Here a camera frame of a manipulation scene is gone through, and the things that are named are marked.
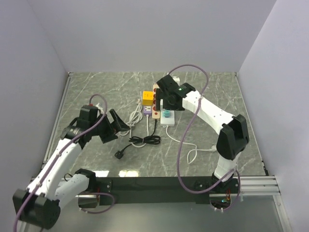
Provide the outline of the beige red-socket power strip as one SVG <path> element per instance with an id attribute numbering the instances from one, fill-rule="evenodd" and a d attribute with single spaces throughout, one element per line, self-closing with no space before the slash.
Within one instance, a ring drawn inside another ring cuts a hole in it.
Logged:
<path id="1" fill-rule="evenodd" d="M 160 119 L 160 111 L 156 110 L 156 89 L 157 84 L 153 84 L 153 105 L 152 105 L 152 119 Z"/>

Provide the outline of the teal USB charger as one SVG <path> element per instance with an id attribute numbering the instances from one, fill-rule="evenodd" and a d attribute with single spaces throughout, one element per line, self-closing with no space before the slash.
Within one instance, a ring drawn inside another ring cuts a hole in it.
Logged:
<path id="1" fill-rule="evenodd" d="M 170 110 L 164 110 L 163 117 L 169 118 L 170 117 Z"/>

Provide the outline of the white multicolour power strip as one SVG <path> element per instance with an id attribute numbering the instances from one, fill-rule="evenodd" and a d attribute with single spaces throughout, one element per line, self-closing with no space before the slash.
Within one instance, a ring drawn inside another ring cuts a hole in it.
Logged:
<path id="1" fill-rule="evenodd" d="M 177 84 L 180 83 L 179 78 L 173 77 L 173 79 L 177 82 Z M 169 118 L 163 117 L 163 112 L 164 112 L 164 109 L 162 111 L 160 110 L 160 116 L 161 116 L 160 124 L 162 126 L 174 126 L 175 125 L 175 111 L 170 110 L 170 117 Z"/>

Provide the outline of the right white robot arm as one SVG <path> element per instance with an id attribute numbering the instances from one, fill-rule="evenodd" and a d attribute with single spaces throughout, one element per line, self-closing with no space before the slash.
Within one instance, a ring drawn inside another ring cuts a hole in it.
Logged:
<path id="1" fill-rule="evenodd" d="M 246 118 L 243 115 L 234 116 L 222 110 L 204 98 L 202 93 L 190 84 L 178 85 L 170 75 L 158 80 L 157 85 L 163 93 L 163 102 L 168 104 L 168 109 L 188 110 L 194 114 L 190 124 L 199 117 L 218 134 L 216 149 L 219 159 L 212 175 L 212 186 L 198 191 L 187 188 L 182 181 L 180 168 L 177 167 L 180 185 L 192 194 L 202 194 L 212 189 L 218 193 L 224 192 L 229 187 L 229 179 L 237 171 L 238 158 L 250 140 Z"/>

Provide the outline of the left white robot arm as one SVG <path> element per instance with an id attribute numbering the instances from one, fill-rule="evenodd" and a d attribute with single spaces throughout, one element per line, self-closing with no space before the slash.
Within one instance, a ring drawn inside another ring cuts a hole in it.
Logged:
<path id="1" fill-rule="evenodd" d="M 53 155 L 38 176 L 25 190 L 18 189 L 14 193 L 15 222 L 23 221 L 50 229 L 64 206 L 76 195 L 97 193 L 96 174 L 86 169 L 76 171 L 63 186 L 58 184 L 93 137 L 98 136 L 107 143 L 117 139 L 118 132 L 130 129 L 113 109 L 110 114 L 113 122 L 91 104 L 80 109 L 79 116 L 63 130 Z"/>

